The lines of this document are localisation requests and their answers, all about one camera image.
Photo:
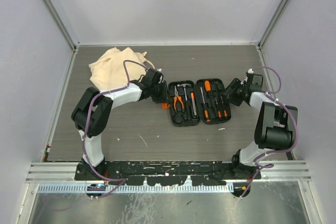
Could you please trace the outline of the black plastic tool case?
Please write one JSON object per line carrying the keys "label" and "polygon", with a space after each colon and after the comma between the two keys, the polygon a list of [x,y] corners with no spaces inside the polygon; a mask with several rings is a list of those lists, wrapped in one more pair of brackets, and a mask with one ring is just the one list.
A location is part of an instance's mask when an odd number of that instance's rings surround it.
{"label": "black plastic tool case", "polygon": [[[209,99],[207,97],[207,93],[204,87],[204,81],[208,80],[211,84],[211,103],[209,102]],[[184,96],[184,90],[183,87],[178,87],[178,84],[184,84],[188,83],[190,84],[189,87],[186,87],[187,90],[187,96],[188,101],[191,106],[192,111],[192,119],[187,120],[186,117],[186,111],[185,111],[185,96]],[[183,112],[176,112],[174,110],[174,87],[177,86],[179,95],[182,97],[182,101],[184,103],[184,111]],[[204,109],[203,109],[203,101],[201,96],[200,87],[203,89],[205,103],[207,105],[209,117],[211,119],[211,122],[206,122],[205,115],[204,115]],[[212,78],[212,79],[199,79],[196,82],[193,82],[191,80],[184,80],[184,81],[174,81],[167,85],[167,92],[168,92],[168,100],[167,102],[163,102],[161,104],[162,109],[169,110],[170,117],[173,125],[183,127],[183,126],[196,126],[200,121],[203,121],[205,124],[211,125],[211,124],[220,124],[228,122],[231,117],[231,110],[228,100],[224,97],[224,91],[225,86],[222,80]],[[195,103],[196,103],[196,110],[197,110],[197,116],[193,113],[193,107],[192,107],[192,100],[191,100],[191,92],[194,92],[195,96]],[[223,108],[222,108],[222,102],[220,96],[223,97],[225,102],[225,107],[227,110],[228,117],[224,118],[223,114]],[[215,104],[215,97],[217,97],[217,101],[221,110],[222,117],[218,118],[218,112],[216,110],[216,104]]]}

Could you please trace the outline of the orange black needle-nose pliers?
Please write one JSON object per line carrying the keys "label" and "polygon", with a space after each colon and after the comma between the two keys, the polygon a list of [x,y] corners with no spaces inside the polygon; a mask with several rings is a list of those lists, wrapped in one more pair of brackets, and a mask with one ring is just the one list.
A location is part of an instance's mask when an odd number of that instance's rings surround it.
{"label": "orange black needle-nose pliers", "polygon": [[178,93],[177,86],[174,87],[174,110],[176,112],[183,112],[184,111],[184,103],[182,101],[182,97]]}

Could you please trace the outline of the thin orange-tip screwdriver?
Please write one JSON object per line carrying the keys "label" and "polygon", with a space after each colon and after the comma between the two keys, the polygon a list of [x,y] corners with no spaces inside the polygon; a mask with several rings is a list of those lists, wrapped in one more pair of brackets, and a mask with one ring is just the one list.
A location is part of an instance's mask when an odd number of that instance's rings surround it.
{"label": "thin orange-tip screwdriver", "polygon": [[192,100],[193,113],[195,116],[197,116],[194,92],[191,92],[191,100]]}

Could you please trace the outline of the thin orange tip screwdriver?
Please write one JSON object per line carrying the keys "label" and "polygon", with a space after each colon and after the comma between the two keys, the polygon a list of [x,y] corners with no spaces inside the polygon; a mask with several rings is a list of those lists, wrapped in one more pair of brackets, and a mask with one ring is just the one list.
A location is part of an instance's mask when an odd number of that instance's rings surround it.
{"label": "thin orange tip screwdriver", "polygon": [[206,122],[211,122],[211,119],[210,119],[209,113],[208,113],[208,109],[207,109],[207,105],[205,103],[205,98],[204,98],[204,93],[203,93],[202,87],[200,87],[200,91],[201,91],[201,96],[202,96],[202,101],[203,101],[203,109],[204,109],[205,120],[206,120]]}

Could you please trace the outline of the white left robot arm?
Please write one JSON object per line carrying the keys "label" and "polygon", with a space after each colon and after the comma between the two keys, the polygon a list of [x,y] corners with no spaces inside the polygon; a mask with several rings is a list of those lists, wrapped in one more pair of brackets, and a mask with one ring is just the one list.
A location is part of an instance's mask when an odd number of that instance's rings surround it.
{"label": "white left robot arm", "polygon": [[167,100],[167,85],[161,71],[146,68],[145,74],[134,80],[127,71],[125,74],[127,83],[121,87],[101,91],[88,88],[71,115],[81,137],[86,173],[93,180],[105,178],[107,171],[101,137],[111,110],[147,98],[155,103]]}

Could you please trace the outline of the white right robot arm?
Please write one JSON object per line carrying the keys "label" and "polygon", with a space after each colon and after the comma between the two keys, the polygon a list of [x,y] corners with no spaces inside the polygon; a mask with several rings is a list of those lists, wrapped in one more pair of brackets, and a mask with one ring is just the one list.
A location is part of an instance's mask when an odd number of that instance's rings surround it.
{"label": "white right robot arm", "polygon": [[232,156],[230,173],[237,179],[254,175],[268,155],[290,152],[296,145],[298,109],[273,99],[262,88],[263,76],[249,70],[245,80],[235,78],[224,93],[229,103],[245,102],[259,111],[254,140]]}

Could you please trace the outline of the small orange black screwdriver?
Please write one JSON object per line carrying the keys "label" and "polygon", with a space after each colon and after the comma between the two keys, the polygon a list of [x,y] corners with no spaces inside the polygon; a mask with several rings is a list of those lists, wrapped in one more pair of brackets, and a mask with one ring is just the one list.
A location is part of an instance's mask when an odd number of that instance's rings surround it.
{"label": "small orange black screwdriver", "polygon": [[215,104],[216,104],[216,110],[217,110],[217,114],[218,114],[218,118],[221,118],[222,117],[222,114],[221,114],[221,111],[220,111],[220,107],[219,107],[219,104],[218,104],[218,101],[217,101],[217,97],[215,97]]}

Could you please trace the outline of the large orange handle screwdriver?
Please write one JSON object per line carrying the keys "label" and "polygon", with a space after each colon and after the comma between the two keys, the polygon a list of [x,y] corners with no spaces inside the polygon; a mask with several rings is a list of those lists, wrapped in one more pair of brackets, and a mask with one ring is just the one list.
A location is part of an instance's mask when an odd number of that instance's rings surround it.
{"label": "large orange handle screwdriver", "polygon": [[204,81],[204,87],[205,87],[209,102],[211,103],[211,84],[208,80]]}

